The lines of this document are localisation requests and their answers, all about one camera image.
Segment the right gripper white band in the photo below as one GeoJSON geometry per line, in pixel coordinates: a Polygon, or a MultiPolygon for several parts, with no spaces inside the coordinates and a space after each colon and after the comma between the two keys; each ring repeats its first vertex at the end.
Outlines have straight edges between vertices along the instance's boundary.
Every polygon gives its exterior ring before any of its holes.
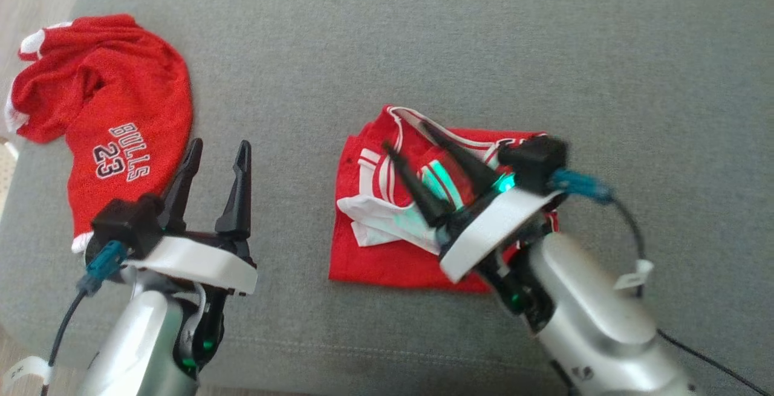
{"type": "MultiPolygon", "coordinates": [[[[496,170],[459,145],[433,123],[423,120],[421,126],[434,143],[447,151],[467,175],[473,194],[480,196],[494,189],[500,178],[496,170]]],[[[399,154],[392,143],[384,141],[382,148],[393,162],[395,172],[403,181],[429,228],[436,229],[445,225],[452,213],[450,203],[435,195],[420,181],[408,159],[399,154]]],[[[494,197],[457,239],[454,239],[440,260],[442,272],[450,282],[459,283],[492,250],[503,244],[512,233],[520,230],[539,214],[544,206],[562,194],[562,191],[554,191],[540,196],[522,189],[510,189],[494,197]]]]}

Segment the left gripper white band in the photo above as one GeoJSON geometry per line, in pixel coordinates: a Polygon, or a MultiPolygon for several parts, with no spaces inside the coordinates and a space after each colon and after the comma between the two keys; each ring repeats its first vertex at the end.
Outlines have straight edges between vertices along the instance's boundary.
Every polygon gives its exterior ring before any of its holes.
{"type": "MultiPolygon", "coordinates": [[[[201,138],[191,140],[164,195],[164,209],[158,215],[158,223],[168,234],[181,235],[186,231],[184,214],[203,148],[201,138]]],[[[233,170],[235,179],[229,200],[216,220],[215,231],[230,239],[246,240],[252,228],[252,146],[248,140],[241,140],[233,170]]],[[[255,293],[257,280],[257,270],[238,256],[186,237],[163,237],[144,258],[128,258],[123,263],[123,283],[135,293],[194,292],[199,285],[251,295],[255,293]]]]}

